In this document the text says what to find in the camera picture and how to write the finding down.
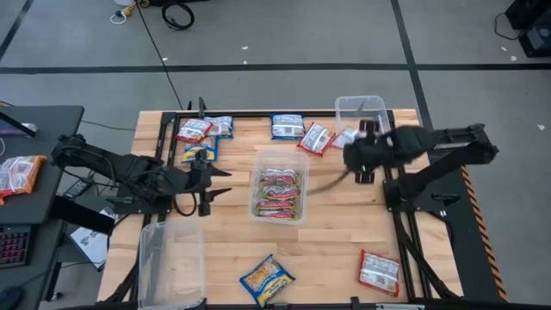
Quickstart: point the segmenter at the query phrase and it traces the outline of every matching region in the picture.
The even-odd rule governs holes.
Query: black desk
[[[10,196],[0,207],[0,223],[38,224],[34,232],[34,247],[29,265],[0,270],[0,290],[8,286],[18,286],[39,274],[48,272],[56,263],[60,240],[63,237],[65,223],[58,219],[48,219],[51,202],[61,180],[62,172],[51,166],[53,148],[61,134],[71,135],[77,132],[84,113],[83,107],[7,107],[2,112],[20,122],[32,122],[39,128],[35,138],[4,138],[6,153],[3,158],[20,155],[47,155],[48,161],[42,165],[34,192],[31,195]],[[24,286],[25,297],[18,309],[36,309],[44,298],[46,283],[50,274],[38,277]]]

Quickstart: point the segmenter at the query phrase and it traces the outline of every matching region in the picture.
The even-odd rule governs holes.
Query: clear plastic container
[[[282,220],[257,216],[257,203],[262,200],[263,185],[260,183],[262,174],[267,169],[294,170],[300,189],[300,197],[296,199],[296,220]],[[257,152],[255,169],[252,172],[251,196],[249,199],[249,216],[253,220],[270,223],[299,225],[306,219],[306,192],[308,191],[308,156],[304,152],[260,151]]]
[[[378,121],[381,133],[390,131],[387,108],[379,96],[342,96],[335,101],[337,133],[358,129],[360,121]]]
[[[186,309],[206,296],[204,238],[193,219],[150,224],[139,239],[138,307]]]

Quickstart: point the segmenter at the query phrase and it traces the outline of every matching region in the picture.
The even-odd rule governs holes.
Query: gray floor
[[[23,0],[0,2],[0,41]],[[519,64],[516,41],[493,33],[493,17],[511,0],[400,0],[418,64]],[[168,29],[158,9],[145,19],[167,65],[370,63],[404,64],[387,0],[211,0],[192,3],[196,24]],[[108,22],[112,0],[34,0],[0,67],[159,65],[137,12]],[[500,29],[513,35],[505,19]],[[210,109],[331,108],[338,96],[374,94],[388,108],[416,108],[408,71],[174,72],[187,102],[203,96]],[[551,305],[551,71],[421,71],[435,127],[487,124],[499,147],[494,163],[470,167],[493,249],[511,301]],[[163,73],[0,74],[0,100],[16,105],[80,104],[84,119],[133,127],[140,110],[177,109]],[[538,125],[546,128],[541,131]],[[133,134],[83,124],[87,140],[129,152]],[[74,180],[64,178],[60,190]],[[61,301],[43,309],[90,304],[101,274],[90,266],[62,271]],[[76,283],[85,288],[76,290]]]

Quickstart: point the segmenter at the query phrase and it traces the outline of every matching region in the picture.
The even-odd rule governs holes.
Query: red snack bag
[[[197,144],[205,139],[213,124],[197,119],[187,119],[176,136],[177,140]]]
[[[296,186],[270,185],[262,190],[262,196],[265,199],[286,201],[298,197],[299,189]]]
[[[292,220],[294,219],[294,212],[291,210],[260,210],[258,212],[258,216],[282,220]]]
[[[277,170],[277,169],[267,169],[260,180],[263,184],[276,184],[276,183],[285,183],[289,185],[296,184],[296,172],[293,170]]]
[[[259,210],[292,209],[294,208],[294,203],[290,200],[287,200],[287,201],[261,200],[257,203],[257,208]]]
[[[335,134],[329,129],[312,123],[302,140],[297,145],[319,156],[323,156],[325,150],[331,145],[331,142],[335,139]]]
[[[362,285],[398,297],[398,273],[398,261],[362,250],[358,272],[358,281]]]

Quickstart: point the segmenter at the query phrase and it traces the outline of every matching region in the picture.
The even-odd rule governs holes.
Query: wooden table
[[[132,153],[153,156],[162,112],[141,112]],[[396,126],[418,125],[414,109],[394,110]],[[328,128],[335,119],[307,117],[305,124],[315,121]],[[308,215],[300,226],[256,222],[249,218],[247,206],[251,171],[257,151],[295,150],[296,141],[271,140],[269,118],[251,117],[234,120],[234,139],[220,141],[219,160],[215,165],[232,173],[231,177],[214,177],[213,188],[232,187],[218,196],[212,214],[200,218],[206,240],[206,279],[208,304],[251,304],[251,296],[238,279],[252,270],[262,259],[274,253],[296,281],[284,289],[272,302],[286,303],[348,303],[351,296],[361,302],[406,301],[406,290],[400,269],[398,298],[360,285],[356,280],[361,249],[391,258],[399,258],[392,216],[385,209],[381,182],[384,173],[375,172],[375,184],[356,184],[347,177],[336,188],[310,195]],[[164,143],[163,158],[168,154],[170,134]],[[180,162],[183,144],[176,148]],[[323,158],[309,155],[309,188],[326,184],[343,170],[342,152],[330,149]],[[428,164],[423,156],[406,166],[418,171]],[[187,206],[189,198],[178,197]],[[419,235],[426,260],[456,294],[461,284],[455,267],[446,226],[428,214],[416,214]],[[117,226],[111,237],[108,261],[103,272],[98,300],[111,295],[132,267],[138,249],[142,215],[130,216]],[[173,212],[167,220],[177,219]],[[417,267],[412,263],[416,292],[420,294]]]

